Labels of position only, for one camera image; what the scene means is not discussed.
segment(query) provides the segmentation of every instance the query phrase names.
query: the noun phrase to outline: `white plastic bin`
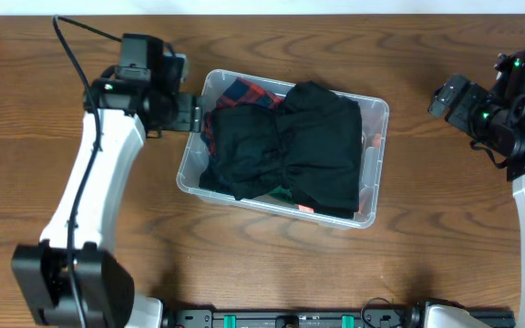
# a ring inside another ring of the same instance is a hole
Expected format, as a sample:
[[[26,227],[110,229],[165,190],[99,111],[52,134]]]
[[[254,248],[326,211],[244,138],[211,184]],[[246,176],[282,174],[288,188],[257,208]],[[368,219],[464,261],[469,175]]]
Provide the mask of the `white plastic bin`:
[[[236,77],[242,77],[257,85],[272,91],[277,96],[284,97],[293,83],[271,80],[263,77],[253,77],[225,70],[213,70],[206,77],[203,95],[204,111],[215,108],[216,99],[234,82]],[[362,153],[362,178],[360,184],[361,211],[353,219],[341,219],[323,214],[310,213],[298,210],[297,205],[289,205],[275,200],[269,196],[257,197],[254,200],[235,200],[233,196],[218,192],[204,190],[199,187],[200,175],[208,167],[208,150],[197,133],[190,133],[186,150],[181,160],[178,171],[177,183],[181,190],[196,195],[200,199],[221,205],[234,205],[252,210],[279,214],[287,217],[310,220],[322,225],[339,229],[358,228],[364,229],[372,225],[376,218],[376,205],[378,203],[378,188],[382,174],[382,160],[386,142],[386,129],[388,126],[388,104],[378,98],[364,97],[335,93],[348,97],[360,105],[362,111],[362,136],[364,137],[364,151]],[[378,134],[381,135],[380,145],[377,144]]]

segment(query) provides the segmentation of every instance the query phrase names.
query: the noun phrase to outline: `white wall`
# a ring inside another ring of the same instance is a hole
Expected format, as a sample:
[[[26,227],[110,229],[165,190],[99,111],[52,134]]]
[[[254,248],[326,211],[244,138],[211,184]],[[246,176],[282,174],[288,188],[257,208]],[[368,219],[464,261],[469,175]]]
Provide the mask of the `white wall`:
[[[0,0],[0,15],[525,14],[525,0]]]

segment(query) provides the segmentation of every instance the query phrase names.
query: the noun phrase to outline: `wood grain surface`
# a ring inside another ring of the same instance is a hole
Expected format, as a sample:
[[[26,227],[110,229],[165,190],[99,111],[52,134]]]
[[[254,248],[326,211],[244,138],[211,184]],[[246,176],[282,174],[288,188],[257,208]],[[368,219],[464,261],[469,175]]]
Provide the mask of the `wood grain surface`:
[[[375,296],[520,305],[520,238],[505,171],[427,113],[451,74],[482,86],[499,52],[525,47],[522,15],[79,17],[114,35],[169,40],[191,63],[185,91],[215,68],[381,97],[390,106],[376,222],[339,231],[216,206],[175,183],[188,135],[140,152],[116,256],[138,291],[236,308],[359,308]],[[63,26],[92,80],[118,44]],[[82,86],[49,17],[0,17],[0,326],[33,326],[10,270],[37,243],[74,162]]]

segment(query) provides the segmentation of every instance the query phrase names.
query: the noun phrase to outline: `plastic bin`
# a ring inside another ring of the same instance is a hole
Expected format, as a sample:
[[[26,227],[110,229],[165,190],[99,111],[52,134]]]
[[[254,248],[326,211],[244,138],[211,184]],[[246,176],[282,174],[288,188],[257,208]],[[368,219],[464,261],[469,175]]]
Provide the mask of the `plastic bin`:
[[[206,77],[203,95],[204,111],[215,108],[216,99],[228,88],[236,77],[242,77],[257,85],[272,91],[277,96],[284,97],[293,83],[271,80],[263,77],[253,77],[225,70],[213,70]],[[364,229],[372,225],[376,218],[376,205],[378,203],[378,189],[380,175],[382,174],[382,159],[386,143],[386,129],[388,126],[388,104],[378,98],[351,95],[342,92],[335,93],[348,97],[360,105],[362,111],[362,130],[364,138],[364,151],[362,153],[362,178],[360,184],[361,211],[353,219],[341,219],[323,214],[316,214],[299,210],[297,205],[289,205],[275,200],[269,196],[257,197],[253,200],[237,201],[233,196],[218,192],[204,190],[199,187],[200,174],[208,166],[208,150],[197,133],[190,133],[186,145],[177,183],[182,191],[198,196],[200,199],[221,205],[234,205],[246,209],[261,210],[291,218],[314,221],[322,225],[349,229]],[[377,135],[382,136],[380,145],[377,145]]]

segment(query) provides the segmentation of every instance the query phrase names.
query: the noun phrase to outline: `folded black garment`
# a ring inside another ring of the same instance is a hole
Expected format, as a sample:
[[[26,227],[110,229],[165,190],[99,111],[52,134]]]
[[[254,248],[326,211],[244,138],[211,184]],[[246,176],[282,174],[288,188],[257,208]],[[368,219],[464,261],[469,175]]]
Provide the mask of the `folded black garment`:
[[[356,102],[306,82],[293,87],[277,111],[256,105],[215,109],[211,123],[214,171],[228,182],[236,200],[282,186],[297,204],[353,218],[362,156]],[[211,172],[202,174],[201,188],[216,189],[205,183],[213,181]]]

